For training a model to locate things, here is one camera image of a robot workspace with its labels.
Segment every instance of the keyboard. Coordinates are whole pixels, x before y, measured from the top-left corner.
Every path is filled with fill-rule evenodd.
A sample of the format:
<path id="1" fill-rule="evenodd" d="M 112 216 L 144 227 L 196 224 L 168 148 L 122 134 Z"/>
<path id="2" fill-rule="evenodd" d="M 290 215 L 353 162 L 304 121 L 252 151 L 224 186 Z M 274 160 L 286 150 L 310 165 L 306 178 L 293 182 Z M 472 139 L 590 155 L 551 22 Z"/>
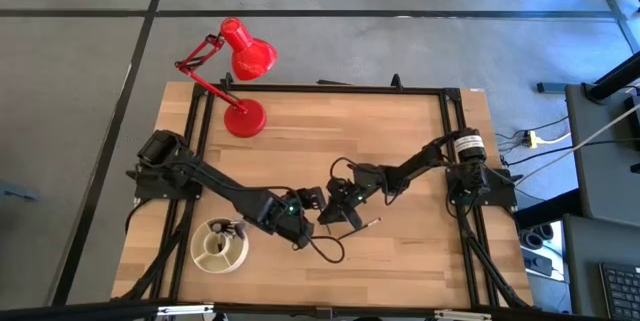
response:
<path id="1" fill-rule="evenodd" d="M 640 266 L 601 263 L 609 317 L 640 321 Z"/>

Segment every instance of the wooden table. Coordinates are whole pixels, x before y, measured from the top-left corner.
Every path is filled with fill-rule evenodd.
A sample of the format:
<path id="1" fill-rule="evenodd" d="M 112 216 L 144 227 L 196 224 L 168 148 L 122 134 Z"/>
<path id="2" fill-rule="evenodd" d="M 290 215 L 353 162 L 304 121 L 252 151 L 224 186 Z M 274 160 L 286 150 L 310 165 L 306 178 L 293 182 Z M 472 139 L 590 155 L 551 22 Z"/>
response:
<path id="1" fill-rule="evenodd" d="M 184 131 L 192 83 L 167 84 L 158 129 Z M 321 186 L 329 166 L 339 156 L 356 162 L 398 165 L 432 139 L 443 134 L 437 97 L 419 95 L 241 92 L 265 106 L 267 126 L 253 138 L 236 138 L 225 129 L 227 104 L 216 100 L 205 161 L 246 186 Z M 482 90 L 462 90 L 469 127 L 481 131 L 488 164 L 499 167 L 497 147 Z M 455 113 L 451 107 L 452 125 Z M 199 121 L 196 121 L 199 133 Z M 337 173 L 350 176 L 346 167 Z M 248 228 L 250 249 L 242 266 L 229 274 L 208 274 L 191 260 L 184 263 L 179 299 L 254 304 L 332 305 L 369 307 L 467 308 L 464 263 L 456 221 L 444 208 L 443 169 L 431 170 L 411 183 L 386 207 L 377 193 L 357 211 L 364 222 L 382 222 L 344 239 L 346 258 L 324 261 L 307 247 L 294 252 L 291 244 Z M 113 287 L 113 296 L 128 291 L 156 256 L 168 202 L 154 200 L 133 217 Z M 531 304 L 513 220 L 501 208 L 484 207 L 492 259 L 518 295 Z M 316 223 L 317 212 L 307 212 Z M 237 217 L 231 203 L 205 190 L 197 202 L 191 232 L 216 217 Z M 350 230 L 331 225 L 333 235 Z M 316 235 L 325 235 L 316 224 Z M 336 247 L 318 242 L 331 257 Z M 173 260 L 169 260 L 162 295 L 167 294 Z M 475 262 L 481 300 L 486 302 L 482 267 Z"/>

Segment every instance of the pen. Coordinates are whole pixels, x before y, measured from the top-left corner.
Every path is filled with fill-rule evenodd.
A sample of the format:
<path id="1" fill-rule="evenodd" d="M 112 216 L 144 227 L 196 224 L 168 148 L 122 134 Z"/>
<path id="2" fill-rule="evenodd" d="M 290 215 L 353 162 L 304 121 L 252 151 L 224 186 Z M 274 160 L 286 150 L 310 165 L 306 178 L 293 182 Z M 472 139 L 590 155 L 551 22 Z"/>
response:
<path id="1" fill-rule="evenodd" d="M 375 220 L 373 220 L 373 221 L 369 222 L 368 224 L 363 225 L 362 227 L 357 228 L 357 229 L 355 229 L 355 230 L 353 230 L 353 231 L 349 231 L 349 232 L 347 232 L 346 234 L 344 234 L 344 235 L 342 235 L 342 236 L 338 237 L 338 240 L 342 240 L 343 238 L 345 238 L 345 237 L 347 237 L 347 236 L 351 236 L 351 235 L 353 235 L 354 233 L 356 233 L 356 232 L 358 232 L 358 231 L 361 231 L 361 230 L 364 230 L 364 229 L 366 229 L 366 228 L 367 228 L 367 227 L 369 227 L 369 226 L 373 226 L 373 225 L 377 224 L 377 223 L 378 223 L 378 222 L 380 222 L 380 221 L 382 221 L 382 218 L 381 218 L 381 217 L 378 217 L 377 219 L 375 219 Z"/>

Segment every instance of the gray floor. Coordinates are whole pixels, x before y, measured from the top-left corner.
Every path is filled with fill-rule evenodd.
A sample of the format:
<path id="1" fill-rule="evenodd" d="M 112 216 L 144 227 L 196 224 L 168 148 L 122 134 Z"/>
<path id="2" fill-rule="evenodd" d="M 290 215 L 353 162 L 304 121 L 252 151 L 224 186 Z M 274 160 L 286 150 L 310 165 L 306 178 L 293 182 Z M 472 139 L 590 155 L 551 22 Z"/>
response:
<path id="1" fill-rule="evenodd" d="M 0 8 L 135 8 L 149 0 L 0 0 Z M 619 0 L 629 15 L 637 0 Z M 425 9 L 606 11 L 605 0 L 161 0 L 161 9 Z M 412 86 L 484 88 L 497 132 L 537 126 L 566 115 L 559 95 L 535 93 L 541 81 L 594 81 L 631 55 L 618 25 L 601 19 L 247 18 L 253 33 L 280 52 L 258 82 L 317 79 L 385 85 L 393 73 Z M 630 19 L 632 29 L 640 31 Z M 164 84 L 188 81 L 173 68 L 220 19 L 156 19 L 136 78 L 70 296 L 106 300 L 123 242 L 134 185 L 124 171 L 150 134 Z M 0 308 L 39 306 L 69 237 L 71 223 L 122 87 L 139 18 L 0 18 L 0 179 L 40 191 L 37 203 L 0 202 Z M 216 79 L 228 56 L 202 69 Z M 553 138 L 566 124 L 542 132 Z M 517 160 L 535 151 L 516 149 Z M 525 173 L 545 158 L 512 168 Z M 576 186 L 568 158 L 522 185 L 548 198 Z M 536 202 L 523 197 L 521 207 Z M 537 305 L 570 309 L 566 285 L 531 279 Z"/>

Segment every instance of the lamp base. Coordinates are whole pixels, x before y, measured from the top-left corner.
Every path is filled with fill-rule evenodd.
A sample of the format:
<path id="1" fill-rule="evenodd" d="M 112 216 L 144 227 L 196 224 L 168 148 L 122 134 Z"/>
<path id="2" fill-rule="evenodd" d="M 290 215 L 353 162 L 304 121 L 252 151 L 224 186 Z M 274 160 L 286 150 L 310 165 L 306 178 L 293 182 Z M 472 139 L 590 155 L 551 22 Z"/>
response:
<path id="1" fill-rule="evenodd" d="M 224 113 L 224 124 L 227 130 L 236 137 L 255 136 L 267 123 L 267 114 L 264 107 L 251 99 L 242 99 L 238 101 L 242 106 L 247 108 L 247 112 L 230 106 Z"/>

